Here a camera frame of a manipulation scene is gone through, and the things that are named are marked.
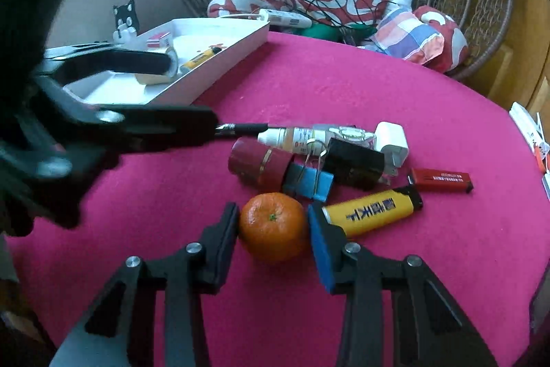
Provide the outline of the white box on table edge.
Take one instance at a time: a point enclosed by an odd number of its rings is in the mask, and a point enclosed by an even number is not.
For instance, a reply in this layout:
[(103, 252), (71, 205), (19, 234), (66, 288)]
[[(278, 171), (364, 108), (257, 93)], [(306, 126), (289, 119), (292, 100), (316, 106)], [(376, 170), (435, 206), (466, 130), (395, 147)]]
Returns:
[(533, 153), (539, 150), (541, 156), (549, 154), (549, 144), (542, 137), (542, 129), (535, 123), (529, 112), (518, 102), (514, 102), (509, 110), (512, 118), (521, 135)]

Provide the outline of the dark red cylinder tube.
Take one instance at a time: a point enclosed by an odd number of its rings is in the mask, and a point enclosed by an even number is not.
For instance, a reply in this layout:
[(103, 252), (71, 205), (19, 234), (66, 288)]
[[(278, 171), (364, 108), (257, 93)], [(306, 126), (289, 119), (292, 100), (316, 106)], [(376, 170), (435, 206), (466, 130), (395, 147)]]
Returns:
[(264, 193), (280, 192), (294, 158), (283, 149), (241, 137), (230, 151), (228, 170)]

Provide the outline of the blue binder clip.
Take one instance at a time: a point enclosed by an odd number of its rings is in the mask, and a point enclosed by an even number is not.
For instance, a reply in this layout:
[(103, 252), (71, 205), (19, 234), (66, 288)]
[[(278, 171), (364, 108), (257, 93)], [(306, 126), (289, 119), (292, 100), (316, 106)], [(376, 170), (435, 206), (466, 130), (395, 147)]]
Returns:
[(303, 162), (291, 162), (283, 178), (283, 193), (325, 203), (330, 195), (334, 175), (323, 171), (327, 145), (318, 139), (306, 143)]

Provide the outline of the orange tangerine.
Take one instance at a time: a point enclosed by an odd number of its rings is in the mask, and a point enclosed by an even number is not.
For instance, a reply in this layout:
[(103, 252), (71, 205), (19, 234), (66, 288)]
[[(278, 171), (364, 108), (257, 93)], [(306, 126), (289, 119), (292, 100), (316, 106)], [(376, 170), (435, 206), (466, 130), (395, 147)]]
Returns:
[(306, 212), (283, 193), (252, 197), (241, 210), (239, 228), (242, 246), (262, 262), (290, 261), (309, 246)]

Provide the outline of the white power strip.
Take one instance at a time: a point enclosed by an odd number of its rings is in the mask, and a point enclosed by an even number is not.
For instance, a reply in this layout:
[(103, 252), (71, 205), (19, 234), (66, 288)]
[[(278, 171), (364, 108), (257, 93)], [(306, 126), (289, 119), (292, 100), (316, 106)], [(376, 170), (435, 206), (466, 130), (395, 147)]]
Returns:
[(273, 9), (262, 8), (257, 13), (233, 13), (223, 15), (222, 19), (244, 19), (244, 20), (260, 20), (269, 22), (271, 25), (283, 28), (309, 29), (313, 22), (312, 20), (300, 13), (287, 12)]

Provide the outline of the green cloth bundle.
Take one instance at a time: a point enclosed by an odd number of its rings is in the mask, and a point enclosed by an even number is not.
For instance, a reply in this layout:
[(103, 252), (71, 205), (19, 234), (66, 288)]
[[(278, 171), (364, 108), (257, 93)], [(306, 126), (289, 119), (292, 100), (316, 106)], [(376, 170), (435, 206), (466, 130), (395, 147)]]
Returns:
[(334, 27), (316, 22), (309, 28), (294, 30), (293, 34), (350, 46), (361, 46), (376, 31), (377, 28), (374, 25), (352, 23), (346, 27)]

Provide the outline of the plaid checkered cushion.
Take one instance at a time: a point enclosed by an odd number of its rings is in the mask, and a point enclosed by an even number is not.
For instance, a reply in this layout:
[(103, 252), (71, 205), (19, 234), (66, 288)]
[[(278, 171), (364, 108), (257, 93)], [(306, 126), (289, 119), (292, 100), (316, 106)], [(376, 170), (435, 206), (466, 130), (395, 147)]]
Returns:
[(444, 44), (438, 30), (420, 21), (411, 11), (395, 7), (359, 48), (424, 65), (443, 53)]

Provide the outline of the brown tape roll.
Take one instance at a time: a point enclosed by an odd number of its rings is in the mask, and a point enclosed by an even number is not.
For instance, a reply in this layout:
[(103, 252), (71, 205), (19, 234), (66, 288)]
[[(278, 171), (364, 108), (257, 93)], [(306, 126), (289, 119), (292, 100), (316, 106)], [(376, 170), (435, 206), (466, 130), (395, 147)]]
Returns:
[(177, 78), (179, 62), (177, 53), (172, 46), (150, 48), (145, 53), (147, 57), (141, 59), (143, 65), (134, 75), (138, 83), (153, 86), (171, 83)]

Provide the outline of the red white seat cushion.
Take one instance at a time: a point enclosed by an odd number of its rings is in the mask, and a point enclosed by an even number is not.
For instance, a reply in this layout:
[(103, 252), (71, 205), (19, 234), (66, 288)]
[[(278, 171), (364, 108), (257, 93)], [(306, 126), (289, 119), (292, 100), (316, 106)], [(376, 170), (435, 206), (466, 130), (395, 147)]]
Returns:
[(211, 0), (207, 7), (209, 18), (235, 14), (255, 14), (260, 9), (293, 11), (295, 0)]

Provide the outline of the black pen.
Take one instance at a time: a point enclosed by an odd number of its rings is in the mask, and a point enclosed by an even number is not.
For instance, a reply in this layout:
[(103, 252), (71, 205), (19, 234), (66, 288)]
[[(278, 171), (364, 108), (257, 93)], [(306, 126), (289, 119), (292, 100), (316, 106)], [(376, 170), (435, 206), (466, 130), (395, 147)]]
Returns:
[(268, 123), (226, 123), (216, 127), (215, 137), (255, 137), (268, 130)]

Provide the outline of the white cardboard tray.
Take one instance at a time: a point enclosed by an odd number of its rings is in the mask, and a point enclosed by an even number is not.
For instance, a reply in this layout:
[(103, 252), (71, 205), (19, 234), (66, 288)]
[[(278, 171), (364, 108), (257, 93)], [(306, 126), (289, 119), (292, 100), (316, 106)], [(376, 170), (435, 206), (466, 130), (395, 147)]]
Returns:
[(190, 105), (267, 42), (268, 23), (245, 19), (176, 19), (143, 33), (124, 48), (162, 56), (161, 75), (105, 66), (63, 89), (84, 104)]

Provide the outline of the yellow lighter black top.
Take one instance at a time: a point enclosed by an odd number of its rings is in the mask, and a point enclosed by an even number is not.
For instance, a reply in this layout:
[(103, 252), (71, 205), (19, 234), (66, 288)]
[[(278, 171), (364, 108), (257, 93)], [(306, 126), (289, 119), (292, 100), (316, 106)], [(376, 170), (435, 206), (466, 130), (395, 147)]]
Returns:
[(191, 71), (195, 70), (196, 68), (198, 68), (199, 65), (201, 65), (203, 62), (208, 61), (213, 56), (220, 53), (222, 50), (223, 50), (223, 48), (221, 46), (209, 46), (206, 50), (202, 51), (201, 53), (196, 55), (191, 60), (183, 63), (180, 66), (180, 70), (183, 73), (191, 72)]

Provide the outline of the white charger plug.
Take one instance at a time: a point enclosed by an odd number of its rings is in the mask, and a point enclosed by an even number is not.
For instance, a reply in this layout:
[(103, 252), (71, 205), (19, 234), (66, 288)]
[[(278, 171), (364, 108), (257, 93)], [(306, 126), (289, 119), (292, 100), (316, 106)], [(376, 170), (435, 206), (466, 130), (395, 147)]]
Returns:
[(399, 124), (381, 121), (377, 124), (375, 150), (384, 155), (384, 173), (396, 176), (409, 155), (404, 128)]

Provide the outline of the white label dropper bottle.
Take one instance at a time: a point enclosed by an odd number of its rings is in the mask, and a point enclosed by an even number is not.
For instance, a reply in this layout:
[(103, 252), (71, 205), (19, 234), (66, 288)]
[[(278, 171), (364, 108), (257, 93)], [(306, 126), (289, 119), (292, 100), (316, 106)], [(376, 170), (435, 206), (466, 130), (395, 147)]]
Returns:
[(313, 128), (269, 128), (258, 134), (257, 141), (293, 154), (320, 155), (331, 140), (357, 144), (369, 149), (376, 146), (376, 135), (356, 127), (316, 125)]

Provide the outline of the pink white small box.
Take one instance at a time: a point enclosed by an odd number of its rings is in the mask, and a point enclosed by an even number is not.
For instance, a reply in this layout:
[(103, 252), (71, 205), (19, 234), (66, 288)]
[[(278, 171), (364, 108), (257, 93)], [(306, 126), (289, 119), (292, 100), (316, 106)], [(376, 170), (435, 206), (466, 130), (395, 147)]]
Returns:
[(170, 47), (173, 45), (173, 35), (171, 32), (159, 32), (148, 37), (146, 46), (151, 49)]

